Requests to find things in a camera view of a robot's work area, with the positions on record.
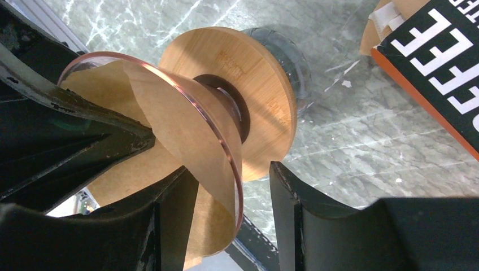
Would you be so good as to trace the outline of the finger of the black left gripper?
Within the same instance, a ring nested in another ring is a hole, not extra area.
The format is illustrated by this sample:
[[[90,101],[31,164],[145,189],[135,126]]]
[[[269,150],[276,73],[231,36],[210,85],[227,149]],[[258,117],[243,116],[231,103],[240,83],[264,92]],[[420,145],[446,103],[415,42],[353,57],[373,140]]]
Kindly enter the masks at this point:
[[[150,128],[57,85],[76,58],[1,4],[1,203],[48,212],[153,147]]]

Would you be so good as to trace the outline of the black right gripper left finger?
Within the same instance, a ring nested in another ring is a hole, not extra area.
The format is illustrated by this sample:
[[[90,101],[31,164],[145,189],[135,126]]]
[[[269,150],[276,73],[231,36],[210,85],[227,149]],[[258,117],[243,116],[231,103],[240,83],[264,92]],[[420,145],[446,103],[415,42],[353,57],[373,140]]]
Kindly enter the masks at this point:
[[[198,181],[181,167],[88,215],[1,205],[2,270],[182,270]]]

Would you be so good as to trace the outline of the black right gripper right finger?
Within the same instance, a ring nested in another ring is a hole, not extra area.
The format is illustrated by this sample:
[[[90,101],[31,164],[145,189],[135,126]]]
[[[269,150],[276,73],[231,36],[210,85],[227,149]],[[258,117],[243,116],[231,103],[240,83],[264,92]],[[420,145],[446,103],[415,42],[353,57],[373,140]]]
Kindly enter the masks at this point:
[[[381,198],[347,206],[273,161],[281,270],[477,270],[477,198]]]

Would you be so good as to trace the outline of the orange coffee filter box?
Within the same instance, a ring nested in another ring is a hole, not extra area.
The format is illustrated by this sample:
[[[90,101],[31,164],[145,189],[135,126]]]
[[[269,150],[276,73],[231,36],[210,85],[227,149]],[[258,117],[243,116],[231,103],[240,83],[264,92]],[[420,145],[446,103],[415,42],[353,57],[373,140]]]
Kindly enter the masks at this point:
[[[477,1],[379,1],[360,52],[478,157]]]

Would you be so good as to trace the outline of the clear glass jar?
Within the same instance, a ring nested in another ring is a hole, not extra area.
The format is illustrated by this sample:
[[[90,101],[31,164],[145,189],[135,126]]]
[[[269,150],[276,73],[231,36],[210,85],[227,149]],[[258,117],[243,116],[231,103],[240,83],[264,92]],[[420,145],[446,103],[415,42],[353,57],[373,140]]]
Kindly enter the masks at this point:
[[[312,77],[299,47],[280,32],[269,28],[248,28],[242,33],[261,43],[278,61],[291,84],[298,115],[302,115],[309,104]]]

